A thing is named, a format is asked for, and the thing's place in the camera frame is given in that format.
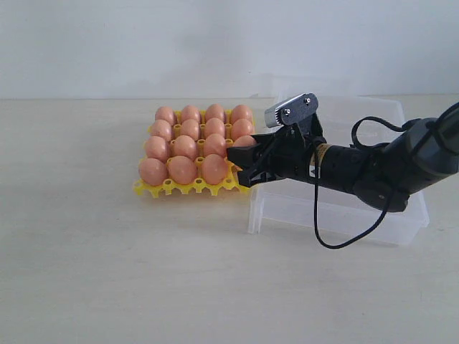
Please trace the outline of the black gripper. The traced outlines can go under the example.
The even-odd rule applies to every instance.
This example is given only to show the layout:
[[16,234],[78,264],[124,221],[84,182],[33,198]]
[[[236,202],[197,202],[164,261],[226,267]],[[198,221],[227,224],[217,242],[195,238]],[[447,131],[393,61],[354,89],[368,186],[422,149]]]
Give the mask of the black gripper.
[[241,186],[286,178],[313,183],[321,177],[318,148],[326,141],[319,119],[312,133],[302,134],[297,124],[284,125],[274,133],[255,135],[254,139],[254,145],[227,149],[228,160],[239,168]]

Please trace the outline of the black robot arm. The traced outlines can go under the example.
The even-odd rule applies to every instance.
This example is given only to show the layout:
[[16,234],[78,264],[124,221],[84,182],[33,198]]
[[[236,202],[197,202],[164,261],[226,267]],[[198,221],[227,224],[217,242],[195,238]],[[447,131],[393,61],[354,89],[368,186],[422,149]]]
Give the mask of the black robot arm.
[[412,194],[458,172],[458,105],[438,118],[414,119],[401,127],[368,116],[399,136],[364,145],[356,122],[350,146],[326,142],[317,109],[317,102],[291,101],[275,111],[276,132],[254,135],[254,145],[228,148],[228,160],[240,168],[240,185],[288,178],[354,195],[375,209],[401,212]]

